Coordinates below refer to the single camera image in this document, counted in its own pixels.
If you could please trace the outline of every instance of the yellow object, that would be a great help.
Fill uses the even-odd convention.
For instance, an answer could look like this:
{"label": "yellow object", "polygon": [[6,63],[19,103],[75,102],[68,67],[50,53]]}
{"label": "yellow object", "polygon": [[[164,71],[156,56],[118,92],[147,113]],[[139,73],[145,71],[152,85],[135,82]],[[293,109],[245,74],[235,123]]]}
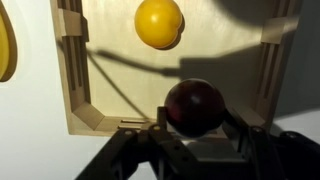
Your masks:
{"label": "yellow object", "polygon": [[9,66],[9,39],[8,33],[0,14],[0,80],[5,75]]}
{"label": "yellow object", "polygon": [[144,0],[135,15],[140,39],[154,48],[171,45],[179,34],[182,14],[173,0]]}

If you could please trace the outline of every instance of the wooden tray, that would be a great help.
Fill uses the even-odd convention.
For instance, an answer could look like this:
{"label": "wooden tray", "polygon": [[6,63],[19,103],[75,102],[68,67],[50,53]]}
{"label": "wooden tray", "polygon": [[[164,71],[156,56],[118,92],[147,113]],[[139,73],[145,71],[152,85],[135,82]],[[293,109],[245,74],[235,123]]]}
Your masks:
{"label": "wooden tray", "polygon": [[301,2],[176,0],[179,43],[145,45],[134,29],[142,0],[51,0],[70,134],[112,135],[155,122],[176,83],[202,78],[250,124],[272,122]]}

